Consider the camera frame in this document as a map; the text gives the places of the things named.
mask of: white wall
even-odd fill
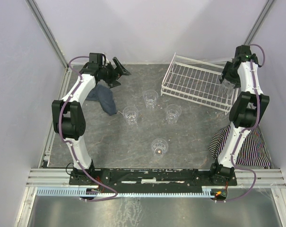
[[[121,62],[229,58],[267,0],[36,0],[67,60],[105,52]]]
[[[261,89],[270,96],[260,126],[273,163],[286,181],[286,0],[276,1],[253,43],[266,53],[265,66],[258,74]]]
[[[24,0],[0,1],[0,227],[37,167],[64,69]]]

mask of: white wire rack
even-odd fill
[[[238,89],[229,96],[219,90],[223,68],[174,54],[162,83],[161,96],[174,96],[227,114],[237,98]]]

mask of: dark blue towel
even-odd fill
[[[97,84],[94,89],[89,92],[86,100],[100,102],[102,109],[110,116],[117,113],[113,100],[113,92],[101,84]]]

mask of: black and white striped fabric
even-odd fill
[[[231,126],[229,125],[220,129],[212,138],[208,149],[214,159],[222,152],[230,133],[230,128]],[[236,164],[262,167],[270,166],[264,149],[264,141],[260,137],[260,130],[258,128],[251,130],[244,140]]]

